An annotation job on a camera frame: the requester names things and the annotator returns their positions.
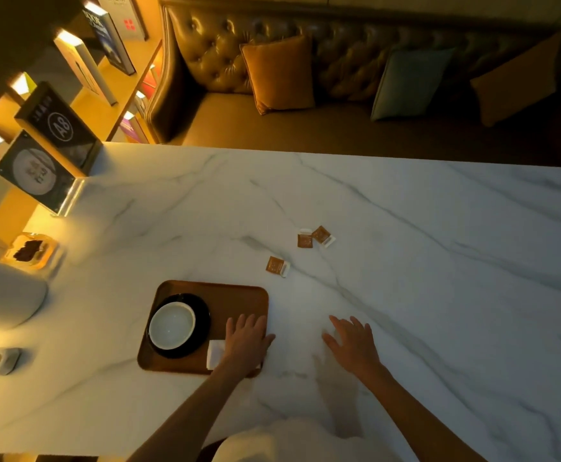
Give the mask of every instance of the white pot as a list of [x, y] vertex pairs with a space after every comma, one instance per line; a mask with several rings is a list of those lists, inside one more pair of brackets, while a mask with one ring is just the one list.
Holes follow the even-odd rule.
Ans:
[[30, 318], [46, 293], [44, 279], [0, 263], [0, 329], [13, 328]]

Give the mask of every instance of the green pillow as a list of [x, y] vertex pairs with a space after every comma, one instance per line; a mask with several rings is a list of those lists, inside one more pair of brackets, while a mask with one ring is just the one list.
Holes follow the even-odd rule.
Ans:
[[372, 121], [426, 112], [454, 49], [392, 52], [372, 107]]

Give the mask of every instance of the forearm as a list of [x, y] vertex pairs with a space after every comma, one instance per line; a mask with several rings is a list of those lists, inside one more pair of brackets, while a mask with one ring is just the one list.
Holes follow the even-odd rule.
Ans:
[[358, 378], [383, 405], [420, 462], [485, 462], [381, 365]]
[[230, 366], [219, 365], [128, 462], [194, 462], [240, 380]]

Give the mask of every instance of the marble table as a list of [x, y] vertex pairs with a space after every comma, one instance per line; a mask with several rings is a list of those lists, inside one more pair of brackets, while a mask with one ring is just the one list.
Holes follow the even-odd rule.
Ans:
[[[300, 228], [338, 241], [299, 249]], [[136, 362], [166, 279], [259, 285], [277, 339], [208, 441], [287, 416], [408, 445], [320, 339], [373, 325], [394, 376], [490, 462], [561, 461], [561, 169], [109, 143], [0, 376], [0, 452], [127, 456], [201, 383]], [[270, 255], [292, 263], [266, 272]]]

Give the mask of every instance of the white shirt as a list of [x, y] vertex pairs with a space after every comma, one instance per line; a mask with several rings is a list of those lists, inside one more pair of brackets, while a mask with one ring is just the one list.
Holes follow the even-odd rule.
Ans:
[[309, 418], [279, 420], [228, 437], [212, 462], [401, 462], [381, 443], [341, 439]]

